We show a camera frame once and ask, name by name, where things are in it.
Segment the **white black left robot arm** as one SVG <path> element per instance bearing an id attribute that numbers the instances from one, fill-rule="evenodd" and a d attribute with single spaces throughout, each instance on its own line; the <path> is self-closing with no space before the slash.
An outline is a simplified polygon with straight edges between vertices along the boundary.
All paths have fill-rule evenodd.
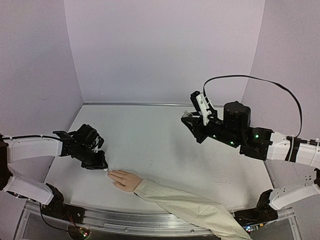
<path id="1" fill-rule="evenodd" d="M 105 140 L 97 130 L 83 124 L 72 132 L 54 131 L 53 136 L 26 135 L 0 137 L 0 189 L 16 198 L 40 204 L 42 215 L 80 224 L 85 209 L 66 204 L 63 194 L 53 185 L 19 174 L 9 165 L 40 157 L 71 157 L 87 170 L 106 170 L 108 164 L 101 149 Z"/>

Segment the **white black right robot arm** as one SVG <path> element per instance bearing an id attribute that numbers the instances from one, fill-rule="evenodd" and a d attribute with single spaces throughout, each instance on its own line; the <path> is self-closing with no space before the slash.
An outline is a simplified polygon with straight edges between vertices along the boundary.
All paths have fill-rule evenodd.
<path id="1" fill-rule="evenodd" d="M 212 138 L 233 148 L 239 153 L 257 160 L 285 161 L 313 167 L 315 174 L 304 181 L 287 187 L 264 191 L 256 207 L 234 213 L 235 220 L 243 227 L 267 223 L 278 218 L 278 210 L 300 200 L 320 193 L 320 141 L 285 136 L 271 129 L 251 127 L 251 109 L 237 101 L 223 107 L 223 118 L 201 100 L 196 102 L 196 111 L 185 111 L 181 122 L 190 130 L 196 142 L 201 144 Z"/>

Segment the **clear glitter nail polish bottle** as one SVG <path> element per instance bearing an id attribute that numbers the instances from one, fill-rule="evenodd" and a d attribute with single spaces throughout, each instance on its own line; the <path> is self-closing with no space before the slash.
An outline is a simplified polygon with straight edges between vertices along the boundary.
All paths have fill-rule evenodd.
<path id="1" fill-rule="evenodd" d="M 182 118 L 192 118 L 194 115 L 192 112 L 189 112 L 187 110 L 184 110 L 183 111 L 183 115 L 182 115 Z"/>

